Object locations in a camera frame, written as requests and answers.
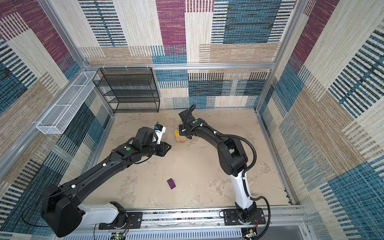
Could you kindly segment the wood block pair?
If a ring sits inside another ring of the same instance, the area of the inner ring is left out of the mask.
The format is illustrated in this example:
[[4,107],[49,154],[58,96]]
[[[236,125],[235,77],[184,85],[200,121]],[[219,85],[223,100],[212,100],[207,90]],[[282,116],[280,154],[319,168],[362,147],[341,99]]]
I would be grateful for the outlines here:
[[185,143],[187,139],[184,136],[175,136],[175,141],[177,143]]

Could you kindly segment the purple block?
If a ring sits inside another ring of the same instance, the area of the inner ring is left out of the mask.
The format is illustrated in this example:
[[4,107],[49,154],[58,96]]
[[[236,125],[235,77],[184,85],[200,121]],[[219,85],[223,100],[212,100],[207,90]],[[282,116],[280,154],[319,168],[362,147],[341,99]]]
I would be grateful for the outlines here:
[[168,183],[169,187],[171,188],[171,190],[176,187],[176,184],[172,178],[168,179],[167,183]]

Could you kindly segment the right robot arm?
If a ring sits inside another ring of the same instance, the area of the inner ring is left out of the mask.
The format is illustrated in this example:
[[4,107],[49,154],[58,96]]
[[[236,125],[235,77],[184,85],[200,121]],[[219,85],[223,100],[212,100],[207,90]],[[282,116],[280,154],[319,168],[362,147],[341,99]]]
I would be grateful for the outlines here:
[[222,170],[231,177],[236,195],[236,209],[241,223],[249,223],[256,216],[257,205],[251,197],[247,171],[256,163],[257,153],[252,144],[236,135],[222,134],[203,119],[196,119],[191,110],[179,113],[182,124],[179,133],[191,139],[199,137],[217,149]]

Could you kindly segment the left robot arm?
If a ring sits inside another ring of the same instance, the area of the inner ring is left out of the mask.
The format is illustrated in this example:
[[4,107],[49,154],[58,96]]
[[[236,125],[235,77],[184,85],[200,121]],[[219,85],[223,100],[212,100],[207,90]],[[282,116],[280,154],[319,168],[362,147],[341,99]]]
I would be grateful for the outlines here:
[[128,215],[119,203],[84,205],[83,201],[114,175],[142,162],[143,157],[164,157],[171,149],[171,145],[162,141],[165,132],[166,127],[160,124],[153,128],[142,127],[134,138],[113,149],[84,174],[60,186],[48,186],[43,193],[41,215],[55,235],[62,238],[88,225],[126,228]]

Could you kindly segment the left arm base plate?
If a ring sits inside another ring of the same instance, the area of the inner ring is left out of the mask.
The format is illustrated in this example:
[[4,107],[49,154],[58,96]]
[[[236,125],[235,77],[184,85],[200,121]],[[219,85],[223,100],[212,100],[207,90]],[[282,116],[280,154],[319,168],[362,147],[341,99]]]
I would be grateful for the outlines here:
[[143,212],[119,213],[110,224],[101,223],[99,230],[128,230],[139,229],[142,223]]

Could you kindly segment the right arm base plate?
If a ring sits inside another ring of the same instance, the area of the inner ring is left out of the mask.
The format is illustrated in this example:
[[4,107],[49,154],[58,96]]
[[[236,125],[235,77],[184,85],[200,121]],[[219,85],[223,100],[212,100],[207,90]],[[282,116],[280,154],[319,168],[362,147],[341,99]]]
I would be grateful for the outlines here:
[[257,208],[257,211],[251,220],[242,222],[238,216],[236,209],[223,209],[219,211],[219,217],[224,219],[225,226],[235,225],[265,225],[267,223],[265,214],[262,208]]

